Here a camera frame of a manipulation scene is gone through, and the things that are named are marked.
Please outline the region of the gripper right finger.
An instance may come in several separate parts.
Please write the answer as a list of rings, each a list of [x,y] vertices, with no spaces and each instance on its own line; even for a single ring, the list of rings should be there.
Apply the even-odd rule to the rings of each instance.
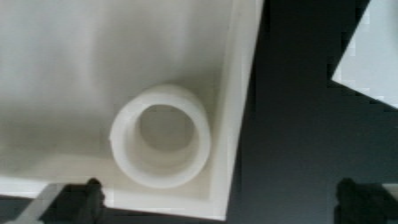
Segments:
[[[379,183],[344,178],[335,186],[333,224],[398,224],[398,199]]]

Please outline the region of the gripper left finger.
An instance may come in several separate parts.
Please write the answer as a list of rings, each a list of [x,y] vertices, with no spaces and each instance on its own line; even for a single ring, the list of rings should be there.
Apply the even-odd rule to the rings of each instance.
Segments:
[[[97,224],[104,209],[100,182],[51,183],[10,224]]]

